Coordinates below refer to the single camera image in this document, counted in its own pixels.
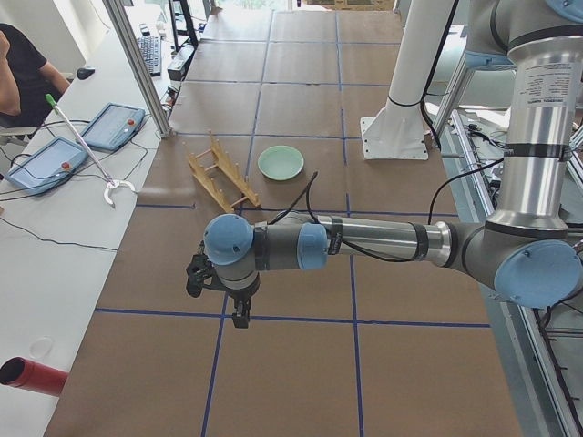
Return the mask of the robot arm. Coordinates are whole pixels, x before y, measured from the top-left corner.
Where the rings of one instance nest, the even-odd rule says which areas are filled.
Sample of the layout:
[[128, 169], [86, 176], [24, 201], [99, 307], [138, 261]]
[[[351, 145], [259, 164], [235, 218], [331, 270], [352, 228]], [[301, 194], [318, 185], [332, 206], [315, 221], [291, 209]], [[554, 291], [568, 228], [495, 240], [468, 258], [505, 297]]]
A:
[[582, 76], [579, 1], [475, 1], [466, 52], [517, 70], [501, 191], [483, 224], [387, 222], [286, 210], [250, 224], [224, 214], [206, 227], [187, 292], [219, 290], [233, 323], [250, 322], [264, 270], [320, 269], [340, 253], [455, 269], [502, 299], [542, 309], [573, 296], [582, 263], [559, 216], [570, 129]]

